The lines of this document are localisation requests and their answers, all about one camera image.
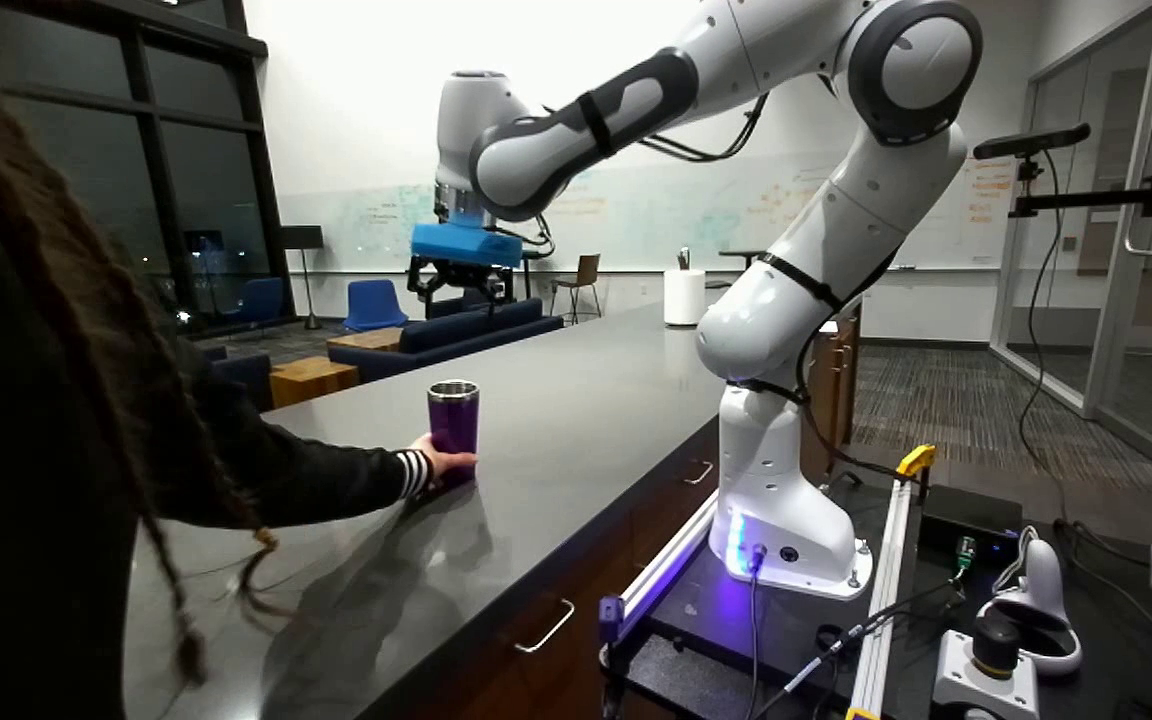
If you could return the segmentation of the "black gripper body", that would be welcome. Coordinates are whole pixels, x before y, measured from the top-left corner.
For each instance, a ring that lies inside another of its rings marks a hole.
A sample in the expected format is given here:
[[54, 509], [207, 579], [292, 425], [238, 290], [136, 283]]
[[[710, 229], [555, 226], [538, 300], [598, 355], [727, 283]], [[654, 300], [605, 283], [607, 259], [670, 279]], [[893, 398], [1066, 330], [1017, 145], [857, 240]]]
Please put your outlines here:
[[513, 273], [495, 265], [414, 259], [409, 291], [429, 316], [482, 312], [513, 300]]

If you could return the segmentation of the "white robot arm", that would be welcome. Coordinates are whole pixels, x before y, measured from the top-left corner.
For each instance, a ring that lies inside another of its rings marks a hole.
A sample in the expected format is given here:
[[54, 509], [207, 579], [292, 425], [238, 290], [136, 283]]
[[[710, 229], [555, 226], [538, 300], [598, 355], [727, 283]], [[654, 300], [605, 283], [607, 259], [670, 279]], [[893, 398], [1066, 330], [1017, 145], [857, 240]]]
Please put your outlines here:
[[696, 353], [726, 379], [712, 556], [766, 589], [853, 600], [873, 550], [800, 472], [804, 361], [959, 174], [958, 113], [982, 49], [959, 0], [703, 0], [680, 42], [555, 113], [525, 108], [502, 71], [456, 71], [442, 88], [435, 218], [414, 234], [414, 279], [490, 290], [519, 259], [513, 229], [577, 174], [792, 75], [837, 80], [861, 115], [857, 145], [703, 312]]

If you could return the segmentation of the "person's hand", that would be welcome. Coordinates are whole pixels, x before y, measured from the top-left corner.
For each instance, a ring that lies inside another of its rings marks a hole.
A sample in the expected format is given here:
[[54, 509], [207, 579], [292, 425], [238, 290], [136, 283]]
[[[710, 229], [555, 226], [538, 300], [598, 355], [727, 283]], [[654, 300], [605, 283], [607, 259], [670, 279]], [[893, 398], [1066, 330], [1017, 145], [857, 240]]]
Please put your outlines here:
[[429, 490], [462, 485], [477, 468], [477, 452], [444, 452], [433, 443], [433, 434], [414, 439], [414, 452], [429, 459]]

